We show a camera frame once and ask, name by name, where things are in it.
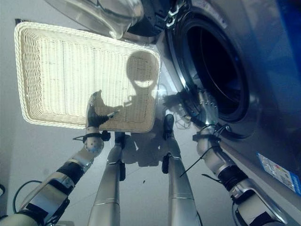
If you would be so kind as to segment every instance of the woven basket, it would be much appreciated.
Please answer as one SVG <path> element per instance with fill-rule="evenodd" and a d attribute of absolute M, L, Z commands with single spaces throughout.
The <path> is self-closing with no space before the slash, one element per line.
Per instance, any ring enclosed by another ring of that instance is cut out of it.
<path fill-rule="evenodd" d="M 149 48 L 70 28 L 15 28 L 22 114 L 33 124 L 82 129 L 96 91 L 99 115 L 120 110 L 103 130 L 147 132 L 154 123 L 160 68 Z"/>

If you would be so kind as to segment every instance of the metal hinge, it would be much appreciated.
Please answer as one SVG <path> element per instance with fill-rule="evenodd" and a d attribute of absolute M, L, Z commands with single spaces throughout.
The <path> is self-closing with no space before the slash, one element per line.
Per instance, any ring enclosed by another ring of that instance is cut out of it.
<path fill-rule="evenodd" d="M 180 6 L 177 4 L 175 6 L 175 11 L 169 11 L 168 14 L 167 14 L 167 22 L 166 22 L 166 28 L 167 29 L 170 29 L 174 26 L 175 24 L 175 20 L 176 20 L 176 16 L 177 14 L 179 13 L 179 9 L 180 9 Z"/>

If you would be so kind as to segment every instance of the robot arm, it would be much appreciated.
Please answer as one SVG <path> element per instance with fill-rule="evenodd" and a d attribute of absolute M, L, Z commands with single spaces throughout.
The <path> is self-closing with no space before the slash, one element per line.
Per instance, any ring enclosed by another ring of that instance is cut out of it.
<path fill-rule="evenodd" d="M 44 226 L 58 222 L 70 202 L 68 195 L 103 150 L 99 126 L 116 114 L 97 115 L 94 109 L 96 94 L 91 96 L 87 106 L 84 147 L 37 186 L 25 198 L 20 210 L 0 221 L 0 226 Z"/>
<path fill-rule="evenodd" d="M 203 111 L 193 120 L 201 120 L 204 122 L 204 126 L 193 136 L 193 140 L 198 143 L 198 154 L 204 159 L 207 167 L 220 179 L 238 206 L 236 216 L 239 222 L 248 226 L 287 224 L 285 215 L 275 202 L 253 180 L 249 179 L 220 148 L 219 139 L 214 135 L 218 119 L 214 98 L 206 91 L 200 91 L 199 99 Z"/>

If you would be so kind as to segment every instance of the sticker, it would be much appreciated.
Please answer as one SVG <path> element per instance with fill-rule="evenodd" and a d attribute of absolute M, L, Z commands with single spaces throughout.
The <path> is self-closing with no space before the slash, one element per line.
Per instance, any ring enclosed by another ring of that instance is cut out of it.
<path fill-rule="evenodd" d="M 191 1 L 192 5 L 198 8 L 203 9 L 207 13 L 209 13 L 217 22 L 220 23 L 223 29 L 226 29 L 228 26 L 224 19 L 219 15 L 219 13 L 211 6 L 210 3 L 208 3 L 205 0 L 192 0 Z"/>
<path fill-rule="evenodd" d="M 301 195 L 301 184 L 297 175 L 287 171 L 270 159 L 264 157 L 262 154 L 257 153 L 257 157 L 267 173 L 279 180 L 292 191 L 296 192 L 298 195 Z"/>

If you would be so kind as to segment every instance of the black wire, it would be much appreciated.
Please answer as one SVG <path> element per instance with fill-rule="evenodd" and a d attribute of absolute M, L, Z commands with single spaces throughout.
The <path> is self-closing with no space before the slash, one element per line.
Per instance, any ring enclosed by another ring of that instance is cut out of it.
<path fill-rule="evenodd" d="M 199 222 L 201 223 L 201 226 L 203 226 L 203 222 L 202 222 L 201 216 L 199 215 L 198 211 L 197 211 L 197 214 L 198 214 Z"/>
<path fill-rule="evenodd" d="M 234 215 L 234 204 L 235 204 L 235 203 L 234 203 L 234 201 L 233 201 L 233 203 L 232 203 L 232 217 L 233 217 L 235 226 L 238 226 L 237 221 L 236 221 L 236 218 L 235 218 L 235 215 Z"/>
<path fill-rule="evenodd" d="M 80 137 L 83 138 L 84 136 L 75 137 L 75 138 L 72 138 L 72 140 L 80 140 L 80 141 L 83 141 L 83 140 L 79 139 Z"/>
<path fill-rule="evenodd" d="M 209 125 L 206 125 L 206 126 L 204 126 L 200 131 L 199 131 L 199 133 L 200 132 L 202 132 L 204 129 L 206 129 L 207 127 L 209 127 L 209 126 L 214 126 L 215 127 L 215 125 L 214 124 L 209 124 Z"/>
<path fill-rule="evenodd" d="M 207 178 L 209 178 L 209 179 L 212 179 L 212 180 L 216 181 L 217 183 L 222 184 L 222 182 L 221 182 L 220 180 L 214 179 L 214 178 L 212 178 L 211 176 L 209 176 L 208 174 L 202 174 L 202 176 L 207 177 Z"/>
<path fill-rule="evenodd" d="M 229 125 L 228 124 L 224 124 L 223 126 L 221 126 L 217 131 L 215 131 L 214 133 L 218 133 L 217 137 L 220 136 L 220 134 L 224 131 L 225 128 L 227 128 Z"/>
<path fill-rule="evenodd" d="M 197 162 L 200 161 L 200 160 L 204 157 L 204 155 L 205 155 L 211 148 L 214 148 L 214 147 L 219 147 L 219 146 L 212 146 L 212 147 L 208 148 L 208 149 L 204 152 L 204 154 L 203 154 L 198 160 L 196 160 L 196 162 L 195 162 L 194 164 L 192 164 L 187 170 L 185 170 L 185 171 L 180 175 L 180 177 L 183 176 L 188 170 L 190 170 L 195 164 L 197 164 Z"/>
<path fill-rule="evenodd" d="M 21 187 L 19 187 L 19 189 L 16 191 L 16 193 L 15 193 L 15 196 L 14 196 L 14 199 L 13 199 L 13 211 L 14 211 L 14 213 L 17 213 L 17 210 L 16 210 L 16 199 L 17 199 L 17 196 L 18 196 L 18 194 L 19 194 L 19 192 L 21 191 L 21 189 L 25 186 L 25 185 L 27 185 L 27 184 L 29 184 L 29 183 L 42 183 L 42 181 L 39 181 L 39 180 L 30 180 L 30 181 L 27 181 L 26 183 L 24 183 Z"/>
<path fill-rule="evenodd" d="M 212 149 L 212 148 L 214 148 L 214 147 L 219 147 L 219 146 L 212 146 L 212 147 L 208 148 L 208 149 L 204 152 L 204 154 L 202 154 L 202 156 L 200 157 L 200 159 L 202 159 L 202 158 L 205 156 L 205 154 L 206 154 L 210 149 Z"/>
<path fill-rule="evenodd" d="M 188 170 L 190 170 L 195 164 L 197 164 L 197 162 L 198 161 L 200 161 L 202 158 L 200 157 L 198 160 L 196 160 L 196 162 L 194 163 L 194 164 L 192 164 L 187 170 L 185 170 L 181 175 L 180 175 L 180 177 L 181 176 L 183 176 Z"/>

